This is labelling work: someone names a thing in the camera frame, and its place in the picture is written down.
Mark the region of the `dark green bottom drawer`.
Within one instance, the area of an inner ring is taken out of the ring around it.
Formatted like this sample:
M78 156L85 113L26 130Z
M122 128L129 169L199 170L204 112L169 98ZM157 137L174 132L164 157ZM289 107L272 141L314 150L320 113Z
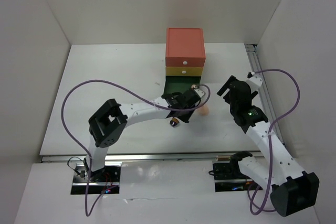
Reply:
M184 93L192 87L199 85L201 77L166 76L163 94Z

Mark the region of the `small black kabuki brush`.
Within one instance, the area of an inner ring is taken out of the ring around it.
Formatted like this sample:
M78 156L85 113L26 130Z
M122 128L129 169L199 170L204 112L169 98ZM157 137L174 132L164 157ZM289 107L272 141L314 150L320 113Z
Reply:
M171 127L177 127L178 125L179 125L179 120L178 119L176 119L176 118L172 118L171 120L170 120L170 126Z

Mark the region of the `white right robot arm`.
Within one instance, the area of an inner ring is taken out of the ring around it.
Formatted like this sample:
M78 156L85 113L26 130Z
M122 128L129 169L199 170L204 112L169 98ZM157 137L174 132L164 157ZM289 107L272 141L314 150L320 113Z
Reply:
M235 178L251 178L269 192L275 211L289 216L316 203L319 179L307 173L284 147L263 110L252 104L262 79L249 76L246 81L230 76L217 92L229 104L234 122L256 144L269 167L264 167L250 152L241 151L230 157L229 172Z

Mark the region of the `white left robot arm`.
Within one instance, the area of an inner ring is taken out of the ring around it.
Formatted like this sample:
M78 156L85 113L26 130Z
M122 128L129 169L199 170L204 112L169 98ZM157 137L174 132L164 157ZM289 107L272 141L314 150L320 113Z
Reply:
M189 88L183 93L164 94L149 103L120 104L115 99L106 101L89 119L91 155L85 159L85 176L92 182L103 177L108 148L119 140L126 127L166 118L177 118L187 123L204 95L205 92L199 88Z

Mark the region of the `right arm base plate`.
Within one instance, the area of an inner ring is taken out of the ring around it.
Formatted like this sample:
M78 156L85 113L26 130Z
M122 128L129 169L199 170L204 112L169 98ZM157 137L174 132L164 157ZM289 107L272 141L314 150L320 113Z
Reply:
M235 172L230 163L213 163L213 168L208 174L214 179L217 193L255 190L257 187L257 184L252 179Z

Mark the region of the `round beige powder puff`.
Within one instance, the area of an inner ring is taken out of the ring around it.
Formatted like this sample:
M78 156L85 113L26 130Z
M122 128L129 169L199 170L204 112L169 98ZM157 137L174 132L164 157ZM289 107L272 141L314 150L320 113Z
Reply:
M201 115L201 116L206 116L206 115L209 114L209 108L208 108L207 105L204 105L204 106L198 108L197 111L198 111L199 115Z

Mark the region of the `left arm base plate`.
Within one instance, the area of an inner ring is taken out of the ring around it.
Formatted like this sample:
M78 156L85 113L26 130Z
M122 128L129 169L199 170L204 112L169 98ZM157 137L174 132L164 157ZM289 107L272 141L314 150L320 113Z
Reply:
M101 192L107 195L119 194L120 192L121 164L107 164L100 175L90 178L88 195L99 195ZM83 164L77 163L71 185L71 195L84 195L88 174Z

